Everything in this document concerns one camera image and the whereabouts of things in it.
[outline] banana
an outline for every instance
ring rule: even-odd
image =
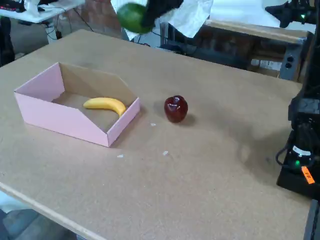
[[[97,97],[83,104],[86,109],[108,109],[116,112],[119,117],[126,111],[126,106],[119,100],[109,97]]]

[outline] green lime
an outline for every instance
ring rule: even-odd
[[[121,27],[137,34],[146,34],[151,32],[154,26],[142,27],[141,21],[147,8],[137,3],[127,3],[119,8],[116,15]]]

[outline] cardboard box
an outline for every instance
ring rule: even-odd
[[[270,56],[259,56],[254,55],[249,66],[248,71],[280,78],[280,69],[283,64],[283,57],[270,57]],[[300,75],[300,64],[298,64],[292,81],[297,82]]]
[[[140,100],[118,76],[56,63],[14,91],[28,124],[110,147],[140,111]],[[126,105],[119,116],[110,110],[85,109],[91,98],[115,98]]]

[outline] red apple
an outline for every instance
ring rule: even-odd
[[[179,95],[169,97],[164,102],[164,112],[170,122],[180,123],[187,115],[188,103]]]

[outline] tabletop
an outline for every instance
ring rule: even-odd
[[[44,11],[39,12],[39,16],[34,16],[27,11],[15,12],[0,9],[0,16],[38,24],[84,3],[85,0],[59,0],[48,5],[40,5],[39,7],[43,7]]]
[[[23,122],[14,89],[56,62],[117,74],[140,97],[111,148]],[[68,229],[89,240],[303,238],[310,200],[276,185],[274,161],[299,83],[84,30],[0,76],[0,190]],[[172,124],[163,105],[177,94],[189,110]]]
[[[248,34],[260,38],[283,41],[291,44],[303,44],[308,35],[311,34],[306,30],[292,30],[213,19],[206,20],[204,24],[213,28]]]

